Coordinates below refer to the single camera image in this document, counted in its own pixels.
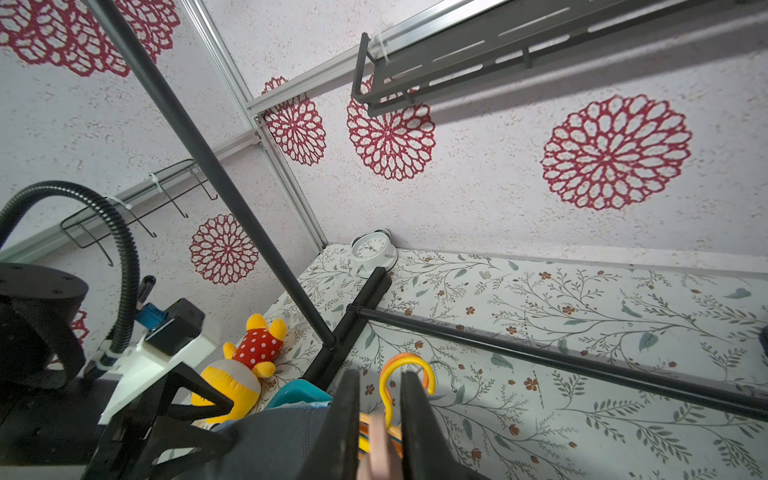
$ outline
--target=stuffed toy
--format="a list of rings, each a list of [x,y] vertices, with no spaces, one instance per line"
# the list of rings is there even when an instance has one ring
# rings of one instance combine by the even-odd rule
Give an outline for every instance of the stuffed toy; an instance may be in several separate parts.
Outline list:
[[[286,338],[286,324],[275,319],[269,327],[266,320],[254,313],[246,324],[247,333],[240,343],[224,343],[224,359],[211,363],[200,374],[219,392],[234,402],[227,415],[207,419],[208,423],[242,419],[250,412],[261,395],[259,379],[275,373],[273,360],[280,354]],[[198,394],[192,395],[192,405],[213,405]]]

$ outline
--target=textured wallpaper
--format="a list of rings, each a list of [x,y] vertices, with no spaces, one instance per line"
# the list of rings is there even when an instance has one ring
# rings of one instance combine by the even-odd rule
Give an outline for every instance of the textured wallpaper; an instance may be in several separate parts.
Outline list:
[[[264,44],[241,35],[255,7],[209,5],[252,91],[354,46],[317,18],[357,7],[313,5],[259,7]],[[339,82],[266,122],[330,241],[766,272],[766,25],[751,5],[377,118]]]
[[[216,145],[241,134],[235,105],[180,5],[172,0],[117,1],[144,46],[197,123]],[[40,180],[71,180],[116,194],[148,173],[189,157],[120,55],[77,1],[5,2],[0,9],[0,134],[5,152],[0,202]],[[297,273],[316,255],[259,147],[224,162],[260,222]],[[209,184],[131,226],[142,275],[157,277],[150,300],[167,308],[188,298],[236,339],[252,313],[283,291],[266,262]],[[82,206],[46,199],[33,207],[9,244],[58,224]],[[147,209],[140,205],[138,210]],[[73,324],[88,353],[117,314],[120,266],[111,237],[107,257],[68,244],[38,260],[85,280],[90,291]]]
[[[180,5],[118,6],[209,143],[245,131]],[[79,0],[6,2],[0,20],[0,203],[49,179],[116,194],[189,156]],[[78,205],[44,200],[8,245]]]

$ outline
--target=white wall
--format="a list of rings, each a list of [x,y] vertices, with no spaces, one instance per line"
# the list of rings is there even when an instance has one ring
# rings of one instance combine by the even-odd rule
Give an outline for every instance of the white wall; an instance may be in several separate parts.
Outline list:
[[[157,66],[206,140],[220,144],[246,126],[180,5],[176,14],[181,24],[173,28],[173,48],[161,51]],[[30,65],[10,46],[0,46],[0,78],[2,204],[23,187],[51,179],[114,195],[148,179],[148,172],[189,157],[132,74],[95,71],[82,77],[65,66]],[[43,200],[7,246],[80,208],[73,200]]]
[[[380,31],[428,6],[209,3],[253,93],[272,77],[291,78],[353,47],[361,31]],[[349,20],[336,17],[350,12]],[[430,161],[402,181],[376,174],[356,152],[350,85],[323,87],[310,92],[323,157],[290,165],[332,242],[388,227],[400,247],[766,272],[766,25],[765,7],[752,5],[609,49],[617,58],[590,68],[573,61],[432,104],[422,119],[422,134],[433,135],[434,145],[423,148]],[[682,148],[690,155],[663,191],[641,203],[578,208],[543,178],[545,146],[570,114],[615,95],[667,102],[685,117],[692,137]],[[289,143],[287,154],[296,150]]]
[[[156,4],[143,3],[142,8]],[[33,5],[46,6],[44,2]],[[55,7],[72,5],[65,2]],[[170,33],[173,48],[160,50],[157,64],[214,146],[243,133],[246,126],[178,4],[175,15],[180,25]],[[6,157],[0,202],[28,184],[49,179],[71,180],[105,195],[116,194],[146,180],[148,172],[189,157],[135,76],[112,71],[82,76],[51,62],[30,65],[8,46],[11,37],[7,23],[2,28],[0,104],[4,114],[0,140]],[[63,32],[72,41],[72,30]],[[315,247],[290,209],[260,147],[248,147],[223,164],[291,268],[297,273],[306,268],[316,255]],[[177,203],[188,218],[172,205],[144,218],[157,238],[149,237],[137,224],[131,227],[142,275],[157,277],[151,301],[166,308],[186,297],[209,318],[221,322],[223,340],[234,341],[242,335],[247,317],[265,312],[283,288],[262,258],[237,282],[214,283],[203,278],[190,251],[193,236],[201,224],[227,215],[229,210],[222,200],[209,200],[199,187]],[[80,208],[77,202],[61,198],[40,202],[22,220],[8,245],[58,224]],[[82,305],[87,313],[84,322],[89,334],[84,348],[88,355],[114,322],[120,291],[114,242],[108,238],[103,243],[115,267],[108,266],[95,245],[85,250],[67,245],[37,262],[73,273],[88,283],[90,292]]]

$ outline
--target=bed sheet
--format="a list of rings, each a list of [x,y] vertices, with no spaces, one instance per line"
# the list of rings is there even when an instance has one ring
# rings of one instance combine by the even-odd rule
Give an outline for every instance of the bed sheet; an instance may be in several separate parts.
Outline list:
[[[768,359],[756,340],[768,322],[765,280],[404,249],[389,275],[380,310],[768,392]],[[332,328],[365,282],[345,245],[328,246],[299,278]],[[283,318],[289,333],[257,411],[302,375],[320,347],[287,294],[265,317]],[[376,323],[345,364],[362,371],[363,411],[383,412],[379,373],[402,352],[450,365],[458,391],[436,365],[432,410],[454,456],[489,478],[766,475],[762,422]],[[395,374],[395,399],[398,382]]]

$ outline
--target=alarm clock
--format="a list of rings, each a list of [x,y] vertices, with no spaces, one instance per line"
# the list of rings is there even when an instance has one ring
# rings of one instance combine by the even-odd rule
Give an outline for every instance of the alarm clock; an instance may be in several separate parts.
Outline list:
[[[368,232],[352,242],[353,271],[362,278],[368,278],[373,269],[383,266],[387,271],[395,266],[397,249],[392,245],[388,230]]]

